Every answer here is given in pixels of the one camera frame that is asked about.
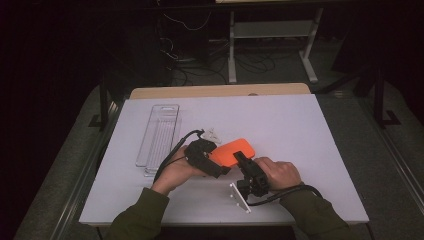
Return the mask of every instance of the jacket sleeve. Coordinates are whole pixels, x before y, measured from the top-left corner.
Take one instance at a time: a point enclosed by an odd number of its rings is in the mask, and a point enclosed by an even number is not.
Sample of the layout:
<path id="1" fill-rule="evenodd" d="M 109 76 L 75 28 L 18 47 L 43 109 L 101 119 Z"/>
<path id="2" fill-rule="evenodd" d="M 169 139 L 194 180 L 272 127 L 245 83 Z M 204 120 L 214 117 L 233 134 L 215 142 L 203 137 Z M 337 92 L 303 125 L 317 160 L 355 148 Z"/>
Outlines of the jacket sleeve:
<path id="1" fill-rule="evenodd" d="M 154 239 L 160 233 L 168 202 L 168 197 L 144 188 L 137 203 L 113 220 L 105 239 Z"/>
<path id="2" fill-rule="evenodd" d="M 337 215 L 331 203 L 312 192 L 291 193 L 282 198 L 280 204 L 292 214 L 297 226 L 310 239 L 359 239 Z"/>

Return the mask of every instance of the person's left hand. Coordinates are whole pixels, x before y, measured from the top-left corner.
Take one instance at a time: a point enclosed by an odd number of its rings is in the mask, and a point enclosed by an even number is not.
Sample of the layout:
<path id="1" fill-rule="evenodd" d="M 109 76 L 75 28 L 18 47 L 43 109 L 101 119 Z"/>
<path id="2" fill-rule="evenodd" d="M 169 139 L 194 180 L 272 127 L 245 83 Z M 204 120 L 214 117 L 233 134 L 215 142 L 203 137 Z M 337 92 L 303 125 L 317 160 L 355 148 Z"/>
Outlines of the person's left hand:
<path id="1" fill-rule="evenodd" d="M 206 173 L 191 166 L 184 155 L 187 146 L 183 146 L 169 160 L 162 174 L 153 183 L 151 189 L 167 196 L 172 190 L 185 183 L 192 176 L 207 176 Z"/>

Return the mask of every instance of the orange device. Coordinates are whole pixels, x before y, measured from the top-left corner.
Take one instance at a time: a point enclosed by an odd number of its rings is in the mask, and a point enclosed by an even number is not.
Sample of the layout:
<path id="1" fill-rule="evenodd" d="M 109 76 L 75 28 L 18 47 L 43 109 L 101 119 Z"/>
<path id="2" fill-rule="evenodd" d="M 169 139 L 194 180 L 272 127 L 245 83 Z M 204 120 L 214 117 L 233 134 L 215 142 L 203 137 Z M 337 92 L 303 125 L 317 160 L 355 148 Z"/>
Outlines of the orange device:
<path id="1" fill-rule="evenodd" d="M 210 154 L 209 159 L 225 167 L 237 165 L 237 159 L 234 153 L 241 151 L 247 158 L 255 156 L 255 150 L 244 138 L 237 139 L 222 146 L 215 148 Z"/>

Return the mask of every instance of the small white plastic part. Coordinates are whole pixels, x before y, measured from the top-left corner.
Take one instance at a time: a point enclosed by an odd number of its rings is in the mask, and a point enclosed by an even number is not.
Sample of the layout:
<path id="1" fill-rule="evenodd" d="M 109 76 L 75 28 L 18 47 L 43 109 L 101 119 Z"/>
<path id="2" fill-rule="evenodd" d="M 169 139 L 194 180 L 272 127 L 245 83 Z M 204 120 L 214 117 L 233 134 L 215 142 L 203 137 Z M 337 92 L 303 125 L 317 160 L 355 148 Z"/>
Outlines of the small white plastic part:
<path id="1" fill-rule="evenodd" d="M 216 135 L 213 128 L 210 128 L 209 130 L 205 131 L 200 137 L 205 140 L 221 144 L 221 140 L 218 138 L 218 135 Z"/>
<path id="2" fill-rule="evenodd" d="M 241 196 L 239 190 L 237 189 L 237 186 L 234 183 L 230 184 L 232 194 L 230 195 L 231 198 L 234 198 L 236 200 L 237 207 L 243 208 L 246 213 L 251 213 L 249 205 L 247 205 L 246 201 L 244 200 L 243 196 Z"/>

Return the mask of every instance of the white table surface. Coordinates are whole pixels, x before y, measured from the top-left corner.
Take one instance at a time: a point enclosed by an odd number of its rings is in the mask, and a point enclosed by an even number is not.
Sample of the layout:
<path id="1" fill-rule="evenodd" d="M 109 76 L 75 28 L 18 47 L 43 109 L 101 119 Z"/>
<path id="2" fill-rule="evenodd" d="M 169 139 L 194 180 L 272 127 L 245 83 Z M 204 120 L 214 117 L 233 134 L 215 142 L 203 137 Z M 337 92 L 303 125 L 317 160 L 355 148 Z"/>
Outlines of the white table surface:
<path id="1" fill-rule="evenodd" d="M 348 223 L 368 216 L 341 159 L 315 95 L 199 97 L 127 100 L 87 198 L 80 222 L 109 225 L 134 204 L 153 179 L 135 162 L 152 106 L 179 104 L 180 138 L 195 129 L 214 128 L 223 143 L 245 138 L 256 157 L 290 161 L 302 180 L 317 188 Z M 187 144 L 195 140 L 193 136 Z M 230 198 L 229 184 L 242 179 L 233 168 L 226 176 L 197 177 L 171 192 L 164 225 L 276 225 L 293 217 L 277 201 L 251 207 L 247 214 Z"/>

